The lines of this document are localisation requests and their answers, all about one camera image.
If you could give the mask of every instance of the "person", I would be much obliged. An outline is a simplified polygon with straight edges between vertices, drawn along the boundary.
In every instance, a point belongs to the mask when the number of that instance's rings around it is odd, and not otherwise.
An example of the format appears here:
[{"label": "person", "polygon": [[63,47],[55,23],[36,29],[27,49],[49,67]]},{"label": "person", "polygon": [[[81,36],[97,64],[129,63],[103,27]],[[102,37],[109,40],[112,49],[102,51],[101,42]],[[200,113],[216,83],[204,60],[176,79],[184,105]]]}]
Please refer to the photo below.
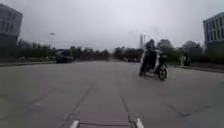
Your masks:
[{"label": "person", "polygon": [[154,40],[151,39],[145,45],[145,53],[143,53],[142,65],[139,71],[139,76],[143,76],[149,66],[150,69],[154,69],[156,63],[156,52]]}]

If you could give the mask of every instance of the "asphalt road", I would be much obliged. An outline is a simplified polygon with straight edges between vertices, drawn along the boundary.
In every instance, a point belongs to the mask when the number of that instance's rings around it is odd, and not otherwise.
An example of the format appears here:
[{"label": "asphalt road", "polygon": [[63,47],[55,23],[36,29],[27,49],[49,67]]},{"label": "asphalt road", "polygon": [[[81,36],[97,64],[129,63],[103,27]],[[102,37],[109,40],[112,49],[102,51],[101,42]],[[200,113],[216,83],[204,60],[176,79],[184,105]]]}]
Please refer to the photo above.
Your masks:
[{"label": "asphalt road", "polygon": [[83,62],[0,68],[0,128],[223,128],[224,74],[139,64]]}]

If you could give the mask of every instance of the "overcast sky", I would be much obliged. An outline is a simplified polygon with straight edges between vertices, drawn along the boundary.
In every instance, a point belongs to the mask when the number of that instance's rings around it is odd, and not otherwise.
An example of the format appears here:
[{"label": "overcast sky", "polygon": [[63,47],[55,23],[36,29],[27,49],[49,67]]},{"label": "overcast sky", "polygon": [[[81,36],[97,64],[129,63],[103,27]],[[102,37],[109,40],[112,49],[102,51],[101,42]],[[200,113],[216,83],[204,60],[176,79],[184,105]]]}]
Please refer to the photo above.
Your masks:
[{"label": "overcast sky", "polygon": [[139,47],[147,39],[203,43],[202,21],[224,11],[224,0],[0,0],[23,13],[21,38],[55,47]]}]

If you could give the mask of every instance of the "dark car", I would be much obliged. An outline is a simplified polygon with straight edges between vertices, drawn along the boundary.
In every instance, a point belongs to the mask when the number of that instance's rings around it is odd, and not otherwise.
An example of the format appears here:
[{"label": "dark car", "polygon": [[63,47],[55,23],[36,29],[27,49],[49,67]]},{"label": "dark car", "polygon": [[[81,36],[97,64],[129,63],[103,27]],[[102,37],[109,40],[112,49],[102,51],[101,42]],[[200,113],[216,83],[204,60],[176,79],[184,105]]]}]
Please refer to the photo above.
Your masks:
[{"label": "dark car", "polygon": [[56,63],[71,63],[72,57],[66,51],[56,52]]}]

